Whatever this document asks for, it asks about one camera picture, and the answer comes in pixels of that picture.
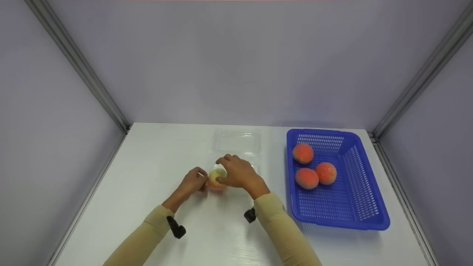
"metal frame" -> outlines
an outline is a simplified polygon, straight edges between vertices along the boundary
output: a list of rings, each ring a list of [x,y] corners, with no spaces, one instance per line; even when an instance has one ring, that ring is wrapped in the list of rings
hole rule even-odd
[[[379,160],[383,165],[386,175],[391,182],[391,186],[393,187],[394,193],[397,196],[397,200],[401,204],[403,208],[404,214],[411,226],[412,232],[416,237],[417,243],[419,244],[422,253],[424,254],[425,260],[427,261],[429,266],[439,266],[439,263],[434,255],[432,248],[430,247],[429,241],[427,240],[422,227],[417,220],[415,215],[415,211],[412,208],[407,195],[399,182],[399,178],[397,177],[396,173],[394,172],[393,166],[389,162],[389,159],[383,149],[383,146],[379,142],[374,139],[371,139],[373,146],[375,147],[376,153],[378,154]]]
[[[53,266],[56,264],[57,259],[59,258],[59,255],[62,253],[62,250],[64,249],[64,246],[67,244],[67,241],[69,240],[69,237],[71,236],[72,232],[74,232],[74,229],[76,228],[77,223],[79,222],[80,218],[82,217],[82,214],[84,213],[85,209],[87,208],[87,205],[89,204],[90,200],[94,196],[95,192],[97,191],[98,186],[100,185],[100,182],[102,182],[102,179],[104,179],[105,173],[108,171],[108,168],[112,164],[112,161],[115,158],[115,155],[117,154],[118,150],[122,146],[123,141],[125,140],[127,136],[127,133],[124,133],[123,136],[120,138],[118,143],[115,145],[112,153],[110,154],[109,158],[107,159],[107,163],[105,164],[104,168],[102,171],[100,171],[100,174],[95,181],[94,185],[89,191],[89,194],[87,195],[86,199],[84,200],[84,203],[82,203],[79,211],[76,214],[76,217],[74,217],[74,220],[72,220],[72,223],[67,230],[66,234],[62,238],[61,243],[56,249],[56,252],[53,254],[51,259],[49,260],[48,266]]]
[[[473,1],[378,123],[373,131],[377,140],[404,115],[472,33]]]
[[[46,0],[25,0],[25,2],[115,124],[125,133],[130,128],[130,123],[110,97],[104,85],[92,70],[92,67],[89,65],[84,55],[82,55],[79,48],[77,48],[74,40],[72,40],[72,37],[64,28],[48,2]]]

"gray wall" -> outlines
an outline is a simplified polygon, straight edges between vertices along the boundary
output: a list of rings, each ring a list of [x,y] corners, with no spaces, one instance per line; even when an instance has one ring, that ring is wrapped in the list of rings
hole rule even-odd
[[[45,265],[121,133],[23,1],[0,1],[0,265]]]
[[[372,130],[470,0],[50,0],[131,121]]]
[[[441,265],[473,265],[473,37],[381,143]]]

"person's right hand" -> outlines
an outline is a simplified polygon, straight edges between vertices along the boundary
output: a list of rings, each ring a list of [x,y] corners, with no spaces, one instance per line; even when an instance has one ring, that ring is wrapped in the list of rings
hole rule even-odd
[[[233,187],[242,187],[253,199],[269,194],[264,180],[259,176],[251,164],[237,155],[226,154],[219,158],[216,163],[223,165],[227,171],[227,177],[217,177],[217,182]]]

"black device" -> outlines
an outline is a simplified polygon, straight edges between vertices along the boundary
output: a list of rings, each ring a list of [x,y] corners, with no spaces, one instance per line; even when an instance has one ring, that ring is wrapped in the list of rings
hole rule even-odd
[[[166,216],[166,219],[167,223],[169,223],[169,226],[171,227],[171,231],[174,237],[177,239],[181,239],[181,237],[183,237],[186,233],[184,226],[179,225],[172,216]]]
[[[254,208],[249,209],[243,215],[248,223],[252,223],[256,220],[256,210]]]

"hand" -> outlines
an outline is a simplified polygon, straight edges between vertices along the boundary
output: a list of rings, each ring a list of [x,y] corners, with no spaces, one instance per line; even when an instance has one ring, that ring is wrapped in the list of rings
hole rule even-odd
[[[195,167],[185,175],[176,191],[182,193],[188,199],[196,191],[204,191],[205,183],[209,179],[207,172],[200,167]]]
[[[205,183],[208,179],[207,172],[202,168],[195,167],[190,170],[177,189],[163,202],[163,207],[176,213],[182,203],[188,200],[194,192],[205,190]]]
[[[270,193],[264,180],[254,171],[248,161],[240,159],[237,155],[226,154],[216,163],[223,165],[228,173],[227,177],[217,177],[217,182],[227,186],[242,187],[253,199]]]

